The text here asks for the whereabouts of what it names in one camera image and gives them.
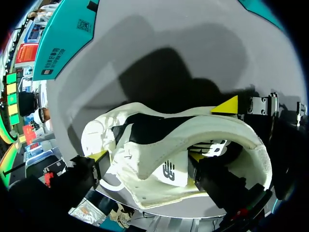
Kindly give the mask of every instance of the black machine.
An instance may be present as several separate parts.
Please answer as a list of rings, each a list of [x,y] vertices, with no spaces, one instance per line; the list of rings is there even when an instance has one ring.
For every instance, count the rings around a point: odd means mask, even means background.
[[[278,117],[279,101],[275,93],[265,98],[244,99],[239,105],[239,118],[256,131],[267,147],[273,169],[272,186],[277,198],[282,200],[289,195],[302,170],[306,169],[297,154],[307,154],[307,107],[298,102],[295,121],[289,124]],[[270,190],[264,190],[260,184],[246,189],[245,178],[229,172],[222,163],[222,157],[190,160],[189,173],[192,173],[198,189],[206,190],[216,205],[227,212],[216,231],[247,231],[264,217],[263,208],[272,195]],[[87,158],[75,157],[71,161],[74,167],[60,176],[53,176],[49,187],[36,178],[27,178],[12,186],[9,193],[18,208],[36,221],[42,217],[39,212],[48,209],[57,220],[71,228],[101,231],[90,225],[81,225],[67,212],[76,207],[91,188],[97,187],[98,180],[108,169],[109,156],[102,153]]]

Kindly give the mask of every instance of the banner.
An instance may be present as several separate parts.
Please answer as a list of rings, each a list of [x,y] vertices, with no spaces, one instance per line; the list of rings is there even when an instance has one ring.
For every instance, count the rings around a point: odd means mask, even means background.
[[[27,145],[32,144],[32,140],[37,137],[35,132],[33,131],[33,127],[31,125],[23,126],[23,132],[26,137]]]
[[[15,63],[26,63],[35,60],[37,55],[39,44],[38,43],[23,43],[20,45],[16,62]]]

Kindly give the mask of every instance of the teal sign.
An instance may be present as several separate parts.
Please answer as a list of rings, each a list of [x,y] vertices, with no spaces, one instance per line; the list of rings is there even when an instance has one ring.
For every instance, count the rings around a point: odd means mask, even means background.
[[[35,58],[33,80],[55,79],[93,39],[99,0],[62,0],[49,20]]]
[[[244,8],[253,12],[277,26],[283,32],[284,27],[262,0],[238,0]]]

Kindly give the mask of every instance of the sneaker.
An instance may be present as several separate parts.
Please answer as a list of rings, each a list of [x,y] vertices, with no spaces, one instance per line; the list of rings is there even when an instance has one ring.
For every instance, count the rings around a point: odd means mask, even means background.
[[[153,173],[162,167],[162,172],[166,172],[171,178],[177,178],[174,165],[167,163],[167,160],[190,147],[192,149],[194,145],[211,140],[228,140],[240,144],[243,147],[241,154],[228,165],[229,170],[238,177],[246,178],[247,188],[256,183],[269,188],[272,170],[266,148],[253,129],[244,122],[232,117],[206,113],[190,115],[190,110],[183,116],[181,113],[162,116],[163,114],[158,112],[151,115],[136,109],[134,113],[132,107],[126,110],[127,112],[121,112],[115,109],[101,118],[98,117],[94,124],[100,124],[100,128],[91,125],[96,136],[93,140],[89,139],[92,133],[87,128],[82,143],[83,148],[92,148],[97,140],[100,143],[96,148],[99,152],[106,149],[102,141],[113,143],[112,146],[107,144],[112,153],[113,173],[140,208],[152,208],[207,195],[205,192],[199,192],[192,181],[185,187],[174,187],[158,181]],[[137,114],[145,115],[142,117],[148,119],[130,121],[130,118],[140,117],[136,116]]]
[[[102,150],[108,150],[112,162],[113,151],[116,146],[128,142],[129,135],[124,134],[124,132],[133,123],[152,124],[152,122],[164,118],[209,115],[212,108],[197,107],[177,114],[163,114],[138,102],[120,106],[97,117],[86,125],[81,139],[84,155],[89,156]],[[169,166],[174,168],[176,178],[168,175],[166,170]],[[165,166],[158,167],[153,176],[163,183],[184,187],[188,183],[187,169],[188,153],[187,150],[184,150],[166,160]],[[109,190],[119,189],[109,185],[106,185],[106,187]]]

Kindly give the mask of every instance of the table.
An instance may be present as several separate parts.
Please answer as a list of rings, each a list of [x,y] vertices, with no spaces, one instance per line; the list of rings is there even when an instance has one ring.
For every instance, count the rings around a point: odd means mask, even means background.
[[[236,0],[101,1],[92,42],[47,82],[54,132],[64,160],[82,155],[90,120],[127,102],[163,113],[215,105],[236,94],[279,94],[283,112],[307,103],[287,36]],[[113,175],[104,179],[117,185]],[[102,194],[137,208],[124,189]],[[146,210],[175,218],[223,215],[209,197]]]

